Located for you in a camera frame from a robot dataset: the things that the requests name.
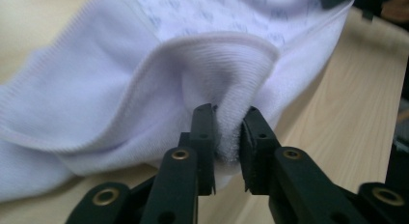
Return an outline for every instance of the wood grain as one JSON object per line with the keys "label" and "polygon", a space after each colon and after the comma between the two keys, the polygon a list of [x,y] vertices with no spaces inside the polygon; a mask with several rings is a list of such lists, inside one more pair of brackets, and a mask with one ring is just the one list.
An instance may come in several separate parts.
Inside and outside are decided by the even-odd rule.
{"label": "wood grain", "polygon": [[[52,42],[85,0],[0,0],[0,82],[28,54]],[[341,186],[385,180],[409,37],[388,23],[369,23],[352,10],[325,71],[286,111],[276,133],[305,150]],[[93,186],[134,186],[155,169],[137,166],[77,178],[36,198],[0,204],[0,223],[64,223]],[[244,193],[236,176],[216,196],[200,198],[200,223],[272,223],[266,197]]]}

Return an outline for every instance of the light wood surface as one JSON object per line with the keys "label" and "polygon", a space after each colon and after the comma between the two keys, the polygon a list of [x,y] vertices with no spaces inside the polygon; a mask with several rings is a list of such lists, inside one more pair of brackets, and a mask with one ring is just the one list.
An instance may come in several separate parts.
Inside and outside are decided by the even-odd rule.
{"label": "light wood surface", "polygon": [[[31,51],[50,44],[84,1],[0,0],[0,83]],[[352,10],[326,70],[281,119],[282,144],[305,150],[333,182],[352,191],[383,182],[408,53],[405,32]],[[0,204],[0,223],[64,223],[93,186],[134,186],[154,174],[142,165],[74,179],[43,196]],[[273,223],[267,198],[244,193],[240,176],[216,196],[200,198],[199,221]]]}

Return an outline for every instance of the folded fabric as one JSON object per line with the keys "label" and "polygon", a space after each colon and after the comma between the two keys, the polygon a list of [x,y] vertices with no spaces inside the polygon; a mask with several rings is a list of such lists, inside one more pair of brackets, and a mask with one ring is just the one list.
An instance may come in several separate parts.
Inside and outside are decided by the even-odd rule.
{"label": "folded fabric", "polygon": [[317,1],[91,0],[0,90],[0,201],[158,164],[209,102],[216,173],[237,172],[250,105],[274,127],[337,43],[350,2]]}

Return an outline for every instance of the garment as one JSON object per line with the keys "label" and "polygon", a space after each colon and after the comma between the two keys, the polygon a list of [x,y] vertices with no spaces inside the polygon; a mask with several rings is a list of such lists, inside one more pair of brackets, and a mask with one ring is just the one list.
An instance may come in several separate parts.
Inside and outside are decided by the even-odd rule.
{"label": "garment", "polygon": [[91,0],[0,90],[0,201],[74,175],[157,165],[209,102],[218,105],[221,184],[238,172],[248,108],[276,125],[324,67],[350,5]]}

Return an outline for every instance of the white towel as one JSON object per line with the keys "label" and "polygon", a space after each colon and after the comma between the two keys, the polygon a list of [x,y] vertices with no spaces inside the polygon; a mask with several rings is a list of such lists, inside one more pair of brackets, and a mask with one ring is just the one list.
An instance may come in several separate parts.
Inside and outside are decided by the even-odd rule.
{"label": "white towel", "polygon": [[209,102],[221,134],[216,173],[235,173],[249,106],[276,125],[322,70],[351,3],[169,1],[91,0],[2,86],[0,201],[157,163]]}

